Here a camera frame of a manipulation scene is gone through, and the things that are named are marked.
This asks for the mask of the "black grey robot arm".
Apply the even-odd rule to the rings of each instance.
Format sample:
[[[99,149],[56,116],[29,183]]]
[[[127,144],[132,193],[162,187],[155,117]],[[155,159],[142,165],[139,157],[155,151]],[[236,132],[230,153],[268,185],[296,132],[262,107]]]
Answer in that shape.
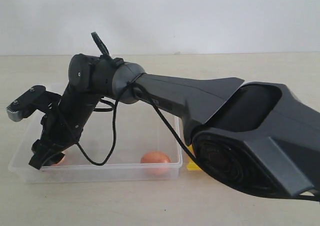
[[[79,142],[102,97],[143,101],[179,117],[183,149],[209,176],[242,193],[272,199],[320,199],[320,114],[284,84],[240,78],[195,80],[148,74],[107,54],[77,54],[68,84],[42,120],[29,164],[40,169]]]

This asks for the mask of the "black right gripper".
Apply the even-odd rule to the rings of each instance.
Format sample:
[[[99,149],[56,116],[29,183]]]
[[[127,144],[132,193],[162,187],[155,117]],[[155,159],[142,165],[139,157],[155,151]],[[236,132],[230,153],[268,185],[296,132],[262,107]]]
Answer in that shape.
[[[74,145],[99,100],[99,94],[81,93],[68,85],[59,103],[47,114],[40,140],[31,147],[33,155],[28,164],[37,170],[56,164],[62,154],[49,147],[66,149]]]

